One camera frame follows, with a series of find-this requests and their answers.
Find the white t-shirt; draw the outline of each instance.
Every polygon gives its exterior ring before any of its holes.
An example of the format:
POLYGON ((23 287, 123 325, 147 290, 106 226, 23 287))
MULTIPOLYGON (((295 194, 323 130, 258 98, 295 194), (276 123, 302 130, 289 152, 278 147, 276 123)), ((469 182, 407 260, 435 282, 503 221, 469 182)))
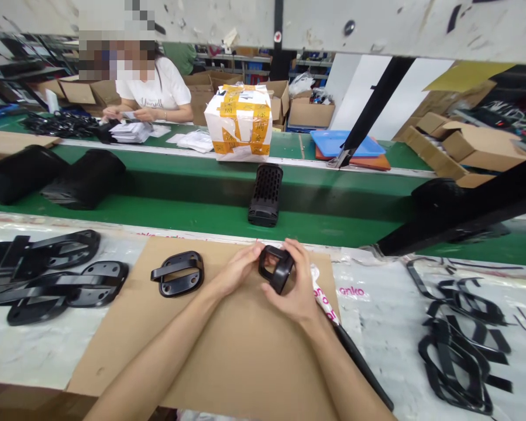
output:
POLYGON ((179 105, 191 103, 191 91, 171 60, 160 57, 156 65, 159 75, 154 70, 155 80, 117 80, 116 91, 121 98, 134 100, 142 108, 166 110, 178 110, 179 105))

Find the blue plastic tray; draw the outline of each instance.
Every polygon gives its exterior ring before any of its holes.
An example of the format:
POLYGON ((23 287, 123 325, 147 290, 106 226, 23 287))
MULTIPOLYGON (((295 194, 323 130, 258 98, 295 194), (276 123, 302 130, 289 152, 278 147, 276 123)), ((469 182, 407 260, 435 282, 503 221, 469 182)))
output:
MULTIPOLYGON (((348 130, 312 130, 310 132, 315 144, 324 157, 336 157, 341 145, 349 137, 348 130)), ((370 136, 366 136, 364 141, 356 150, 355 157, 377 157, 386 153, 382 146, 378 145, 370 136)))

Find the hand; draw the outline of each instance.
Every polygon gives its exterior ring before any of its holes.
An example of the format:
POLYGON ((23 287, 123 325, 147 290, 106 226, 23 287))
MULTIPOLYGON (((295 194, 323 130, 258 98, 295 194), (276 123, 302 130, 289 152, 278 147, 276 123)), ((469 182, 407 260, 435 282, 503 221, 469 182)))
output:
MULTIPOLYGON (((312 322, 319 318, 319 308, 314 298, 314 287, 311 279, 310 254, 298 241, 286 239, 284 249, 294 259, 296 267, 296 284, 292 291, 284 296, 278 295, 268 284, 261 285, 267 299, 278 310, 297 323, 312 322)), ((276 258, 269 263, 276 264, 276 258)))
POLYGON ((231 294, 251 272, 251 269, 255 266, 253 263, 259 259, 263 249, 263 243, 255 243, 252 246, 239 250, 211 284, 215 284, 218 291, 224 296, 231 294))
POLYGON ((159 120, 159 110, 153 108, 140 108, 134 111, 134 117, 143 122, 159 120))
POLYGON ((109 106, 103 110, 103 116, 109 120, 122 120, 121 110, 117 106, 109 106))

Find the green conveyor belt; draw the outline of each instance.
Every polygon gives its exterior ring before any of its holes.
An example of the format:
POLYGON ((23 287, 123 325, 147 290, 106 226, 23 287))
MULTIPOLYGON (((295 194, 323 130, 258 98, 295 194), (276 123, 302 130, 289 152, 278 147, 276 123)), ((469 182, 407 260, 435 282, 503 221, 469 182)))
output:
MULTIPOLYGON (((0 130, 24 131, 16 122, 0 130)), ((194 130, 173 126, 170 135, 194 130)), ((161 139, 148 146, 174 147, 161 139)), ((273 133, 271 154, 305 159, 315 156, 309 135, 273 133)), ((426 170, 405 144, 381 142, 393 167, 426 170)), ((56 146, 54 151, 73 163, 84 147, 56 146)), ((409 194, 424 179, 384 174, 328 171, 284 166, 280 218, 275 228, 247 222, 247 206, 256 164, 218 163, 206 158, 114 151, 127 172, 113 194, 96 210, 80 211, 54 205, 38 194, 0 211, 126 225, 186 230, 233 236, 360 247, 382 238, 414 215, 409 194)), ((526 221, 507 223, 512 234, 479 244, 439 244, 421 251, 432 256, 468 258, 526 265, 526 221)))

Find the cardboard sheet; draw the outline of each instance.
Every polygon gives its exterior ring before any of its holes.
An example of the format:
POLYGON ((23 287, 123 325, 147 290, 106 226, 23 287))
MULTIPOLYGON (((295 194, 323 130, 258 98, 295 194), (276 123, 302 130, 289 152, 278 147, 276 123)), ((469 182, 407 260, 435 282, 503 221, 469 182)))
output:
MULTIPOLYGON (((196 293, 163 298, 151 270, 188 250, 204 259, 205 281, 242 246, 152 237, 75 369, 68 392, 98 396, 196 293)), ((331 260, 313 254, 318 283, 339 314, 331 260)), ((303 332, 271 306, 253 271, 221 302, 161 406, 262 421, 336 420, 323 376, 303 332)))
POLYGON ((513 66, 514 63, 462 61, 445 71, 423 90, 466 92, 491 76, 504 72, 513 66))

